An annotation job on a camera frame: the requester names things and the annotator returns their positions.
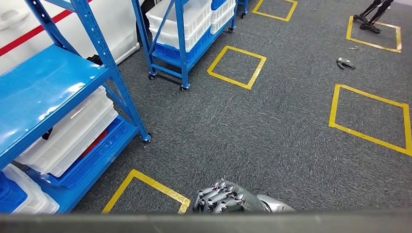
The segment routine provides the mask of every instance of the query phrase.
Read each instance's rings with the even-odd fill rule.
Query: white plastic bin
[[[54,166],[50,173],[55,177],[60,177],[63,173],[76,161],[76,159],[96,140],[96,138],[113,122],[119,115],[113,106],[104,110],[105,113],[97,121],[96,125],[89,128],[88,132],[80,139],[81,143],[77,143],[67,156],[64,156]]]
[[[104,128],[100,132],[93,130],[111,109],[113,102],[105,89],[99,87],[53,127],[48,140],[39,139],[16,161],[41,173],[49,173],[57,166],[54,172],[61,175],[61,170],[66,170],[110,124],[105,118],[106,125],[99,125],[99,129]],[[112,114],[111,120],[116,116],[117,113]]]
[[[229,21],[229,19],[235,14],[235,6],[235,0],[227,0],[216,11],[212,11],[212,28],[210,29],[211,34],[217,33],[220,28],[222,28],[223,25]]]
[[[47,198],[47,205],[41,210],[40,212],[42,214],[54,214],[57,212],[57,210],[60,208],[60,205],[57,204],[55,200],[53,200],[52,197],[50,197],[47,193],[44,193]]]
[[[186,37],[185,35],[185,50],[186,52],[189,52],[193,46],[199,41],[199,39],[207,32],[207,30],[211,26],[211,21],[210,21],[210,16],[212,14],[210,13],[205,20],[200,24],[200,27],[195,30],[189,37]],[[149,30],[152,32],[153,35],[156,35],[157,29],[155,28],[149,28]],[[179,49],[179,37],[176,34],[169,34],[169,33],[164,33],[161,32],[159,38],[157,39],[158,44],[162,45],[170,45],[172,47],[175,47],[176,49]]]
[[[26,173],[12,164],[7,165],[2,171],[27,194],[27,199],[13,211],[13,214],[54,214],[57,211],[59,205],[51,197],[47,197]]]
[[[150,11],[146,13],[149,19],[149,24],[153,38],[156,36],[162,23],[163,16],[170,4],[170,0],[163,0]],[[185,28],[185,40],[189,40],[190,37],[195,34],[200,27],[204,27],[206,19],[210,17],[212,9],[212,0],[189,0],[183,6],[183,21]],[[162,28],[161,33],[169,34],[177,38],[177,23],[176,23],[176,10],[175,5],[169,12],[166,22]]]

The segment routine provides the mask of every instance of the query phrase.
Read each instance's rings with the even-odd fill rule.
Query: blue plastic bin
[[[228,0],[213,0],[212,1],[212,11],[216,11],[224,2]]]
[[[77,159],[60,177],[55,177],[51,174],[43,175],[43,178],[48,180],[51,185],[64,186],[68,189],[73,189],[76,184],[87,175],[87,173],[100,161],[101,154],[105,154],[126,132],[125,119],[118,116],[107,127],[107,136],[100,141],[84,158]],[[28,174],[37,174],[38,172],[27,172]]]
[[[195,58],[197,52],[202,49],[203,45],[212,36],[212,34],[210,34],[210,28],[205,32],[205,34],[203,34],[202,37],[200,37],[199,41],[193,46],[193,48],[189,52],[186,52],[186,61],[188,63],[190,63],[190,61]],[[163,56],[180,61],[180,50],[176,49],[175,47],[156,43],[154,49],[157,53]]]
[[[12,213],[26,199],[23,189],[0,171],[0,213]]]

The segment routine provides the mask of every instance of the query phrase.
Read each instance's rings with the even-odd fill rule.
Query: plastic storage crate
[[[213,0],[212,6],[211,6],[212,11],[218,9],[221,5],[223,5],[227,1],[230,1],[230,0]]]
[[[203,27],[207,29],[210,26],[207,26],[207,18],[210,18],[211,3],[211,0],[189,0],[183,6],[185,40],[190,40],[190,37],[193,36],[199,30],[199,28]],[[146,13],[147,18],[149,19],[150,31],[153,38],[156,36],[159,30],[163,16],[165,15],[169,4],[170,0],[163,0]],[[172,43],[170,42],[171,38],[175,38],[174,42]],[[179,49],[176,10],[174,6],[167,16],[166,22],[160,32],[160,36],[157,42],[160,44],[167,44],[175,47],[176,49]],[[190,50],[188,45],[186,45],[186,49],[187,51]]]
[[[205,20],[200,24],[200,27],[196,29],[189,37],[185,36],[185,51],[189,52],[192,50],[192,48],[195,46],[195,44],[199,41],[199,39],[207,32],[207,30],[210,28],[211,17],[212,13],[210,13]],[[156,34],[157,30],[153,28],[149,28],[149,30]],[[168,33],[161,33],[157,43],[156,44],[163,44],[163,45],[169,45],[171,47],[174,47],[175,49],[179,49],[179,38],[177,34],[168,34]]]
[[[227,0],[218,9],[212,10],[212,16],[210,17],[210,21],[212,22],[212,24],[216,24],[222,16],[226,15],[229,9],[232,8],[234,12],[235,5],[236,0]]]
[[[109,109],[102,109],[104,112],[103,116],[99,119],[99,121],[90,128],[87,134],[81,140],[85,140],[87,143],[84,143],[81,147],[77,146],[73,151],[76,152],[75,156],[66,156],[63,157],[62,160],[53,168],[51,169],[50,173],[53,176],[59,177],[61,176],[73,163],[76,161],[78,157],[90,146],[96,138],[112,123],[112,121],[119,115],[116,110],[114,110],[113,105],[110,106]]]
[[[13,212],[26,199],[27,194],[23,189],[0,171],[0,213]]]
[[[189,52],[186,52],[186,61],[188,63],[190,63],[192,59],[196,57],[196,54],[199,52],[199,50],[202,49],[203,45],[209,40],[211,36],[212,34],[210,34],[209,27],[208,30],[203,34],[203,36],[198,40],[198,42],[193,46],[193,48]],[[171,59],[180,61],[180,50],[177,50],[172,46],[156,43],[154,49],[157,53],[163,56],[167,56]]]
[[[41,173],[61,175],[116,117],[96,127],[110,109],[113,102],[99,87],[53,127],[48,140],[39,139],[15,160]]]
[[[212,12],[211,34],[217,33],[230,20],[235,14],[235,6],[235,0],[227,0],[218,10]]]
[[[114,145],[114,141],[122,137],[129,129],[124,124],[125,120],[118,116],[108,127],[107,136],[84,158],[76,160],[65,173],[60,177],[50,174],[39,174],[38,172],[27,171],[27,173],[41,176],[51,185],[64,186],[73,189],[76,184],[100,161],[101,154],[104,154]]]
[[[16,182],[16,184],[26,193],[27,198],[13,213],[19,214],[54,214],[59,205],[41,190],[28,175],[12,164],[3,169],[4,175]]]

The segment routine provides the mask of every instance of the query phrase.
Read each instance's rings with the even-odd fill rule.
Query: gray carpet floor
[[[296,210],[377,209],[412,206],[412,157],[328,126],[334,85],[342,83],[412,104],[412,6],[394,2],[381,22],[400,26],[402,52],[346,40],[350,15],[371,0],[299,0],[289,22],[252,14],[237,18],[189,74],[191,88],[150,81],[140,50],[120,70],[149,132],[135,138],[74,209],[100,213],[131,169],[191,199],[225,177],[261,188]],[[290,3],[265,0],[267,14],[284,17]],[[395,48],[395,32],[359,30],[352,36]],[[230,45],[267,58],[251,90],[208,75]],[[358,46],[357,50],[348,47]],[[227,54],[215,71],[246,82],[257,63]],[[338,57],[355,70],[340,70]],[[404,147],[398,107],[343,90],[336,122]],[[134,179],[112,213],[177,213],[179,203]]]

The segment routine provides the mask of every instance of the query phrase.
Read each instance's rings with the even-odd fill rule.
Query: red object
[[[57,23],[57,22],[61,21],[62,19],[66,18],[71,13],[72,12],[69,11],[69,10],[64,10],[61,13],[59,13],[58,15],[56,15],[55,17],[53,17],[53,22]],[[4,46],[3,48],[0,48],[0,56],[5,55],[6,53],[11,51],[15,47],[23,44],[24,42],[28,41],[29,39],[31,39],[32,37],[34,37],[35,35],[39,34],[42,31],[44,31],[44,28],[43,28],[43,26],[40,25],[40,26],[37,26],[36,28],[34,28],[33,30],[29,31],[28,33],[22,35],[21,37],[15,39],[14,41],[10,42],[9,44]]]
[[[83,159],[100,141],[103,140],[104,137],[107,136],[107,130],[104,130],[94,142],[90,144],[90,146],[80,155],[79,159]]]

